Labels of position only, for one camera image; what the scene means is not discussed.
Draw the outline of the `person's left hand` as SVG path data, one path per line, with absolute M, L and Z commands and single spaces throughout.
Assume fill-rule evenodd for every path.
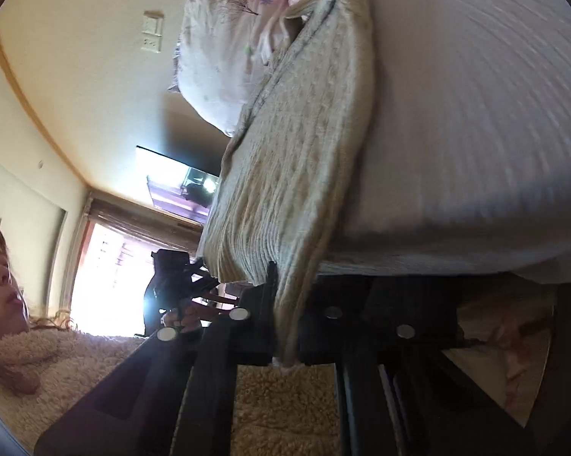
M 176 327 L 182 333 L 189 333 L 201 328 L 204 322 L 212 322 L 219 313 L 219 309 L 191 302 L 181 309 L 172 309 L 164 314 L 161 323 L 165 327 Z

